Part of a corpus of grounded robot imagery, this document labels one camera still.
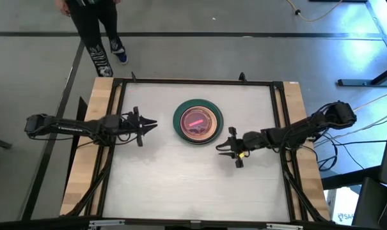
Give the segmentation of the person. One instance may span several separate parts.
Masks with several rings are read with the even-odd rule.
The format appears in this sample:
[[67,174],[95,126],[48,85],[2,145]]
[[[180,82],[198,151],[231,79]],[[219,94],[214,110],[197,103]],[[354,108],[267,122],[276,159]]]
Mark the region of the person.
[[118,35],[117,5],[122,0],[54,0],[56,8],[70,17],[88,51],[99,77],[112,77],[113,69],[102,44],[99,25],[102,24],[109,39],[111,53],[121,64],[128,62],[127,53]]

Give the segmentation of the silver metal bracket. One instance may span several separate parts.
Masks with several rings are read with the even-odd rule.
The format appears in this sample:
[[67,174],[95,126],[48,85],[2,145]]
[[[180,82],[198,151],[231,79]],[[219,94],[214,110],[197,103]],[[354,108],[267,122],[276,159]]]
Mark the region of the silver metal bracket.
[[120,226],[124,225],[125,220],[92,220],[89,222],[90,229],[97,229],[104,226]]
[[272,230],[304,230],[303,226],[292,224],[266,224],[266,229]]

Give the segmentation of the black aluminium table frame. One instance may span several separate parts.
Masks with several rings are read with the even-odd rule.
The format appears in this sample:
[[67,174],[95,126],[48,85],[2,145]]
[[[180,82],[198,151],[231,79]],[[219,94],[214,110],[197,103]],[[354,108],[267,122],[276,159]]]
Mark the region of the black aluminium table frame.
[[[79,101],[77,114],[85,120],[101,118],[105,114],[116,112],[119,105],[120,86],[127,83],[127,79],[102,78],[95,79],[88,102]],[[154,79],[154,83],[187,84],[197,86],[245,86],[241,79],[237,80],[200,80],[200,79]],[[298,121],[306,117],[304,101],[298,82],[267,82],[274,88],[274,101],[279,102],[278,116],[282,125],[287,121]],[[108,150],[91,143],[89,138],[78,140],[80,148],[75,147],[70,155],[70,169],[68,171],[67,187],[64,193],[60,213],[70,212],[84,197],[96,173],[100,172],[108,156]],[[292,154],[293,162],[289,169],[292,174],[299,176],[299,185],[306,197],[316,210],[326,219],[330,219],[324,189],[319,174],[319,168],[313,154],[312,143]]]

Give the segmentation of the black floor stand frame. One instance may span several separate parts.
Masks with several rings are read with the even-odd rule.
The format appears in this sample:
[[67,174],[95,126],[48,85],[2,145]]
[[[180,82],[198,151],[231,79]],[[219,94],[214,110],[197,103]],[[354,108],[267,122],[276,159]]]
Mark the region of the black floor stand frame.
[[[365,6],[367,7],[367,10],[369,14],[372,17],[372,20],[374,21],[374,24],[377,28],[377,30],[381,34],[382,41],[384,42],[386,48],[387,48],[387,34],[385,29],[383,28],[381,21],[378,19],[377,15],[375,14],[375,11],[370,4],[369,1],[365,3]],[[387,70],[385,70],[383,73],[378,75],[377,77],[374,77],[373,79],[338,79],[337,81],[338,86],[344,86],[344,87],[384,87],[387,88]]]

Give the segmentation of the white printed box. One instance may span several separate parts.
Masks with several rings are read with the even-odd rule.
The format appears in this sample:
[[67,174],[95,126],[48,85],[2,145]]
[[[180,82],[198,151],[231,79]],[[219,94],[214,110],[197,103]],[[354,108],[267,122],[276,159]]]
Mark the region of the white printed box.
[[337,224],[351,226],[359,194],[349,187],[325,190],[324,196],[331,220]]

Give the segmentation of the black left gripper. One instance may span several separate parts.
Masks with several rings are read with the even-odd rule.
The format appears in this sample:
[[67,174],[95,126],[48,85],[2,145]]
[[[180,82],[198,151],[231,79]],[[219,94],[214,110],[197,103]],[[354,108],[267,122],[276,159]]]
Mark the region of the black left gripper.
[[139,115],[139,109],[138,107],[133,108],[133,113],[135,115],[135,122],[136,125],[136,142],[139,147],[143,146],[142,141],[142,135],[147,134],[149,131],[157,127],[157,121],[152,119],[147,119],[141,116],[140,121],[140,115]]

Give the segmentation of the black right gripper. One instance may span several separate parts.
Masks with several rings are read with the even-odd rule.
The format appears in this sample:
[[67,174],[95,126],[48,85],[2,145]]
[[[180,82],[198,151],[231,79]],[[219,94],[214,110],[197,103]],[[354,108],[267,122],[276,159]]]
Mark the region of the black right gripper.
[[219,153],[219,155],[228,156],[231,159],[234,159],[236,168],[243,168],[244,163],[242,160],[243,157],[241,156],[243,153],[243,141],[242,139],[237,138],[237,131],[234,127],[232,126],[229,127],[228,131],[230,134],[228,140],[222,144],[218,144],[216,146],[216,149],[218,151],[231,151],[231,152],[222,152],[222,153]]

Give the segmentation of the black laptop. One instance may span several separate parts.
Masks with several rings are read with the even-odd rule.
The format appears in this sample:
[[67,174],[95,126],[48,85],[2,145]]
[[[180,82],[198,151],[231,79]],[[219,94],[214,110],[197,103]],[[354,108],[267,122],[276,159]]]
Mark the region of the black laptop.
[[372,178],[364,179],[352,225],[387,230],[387,186]]

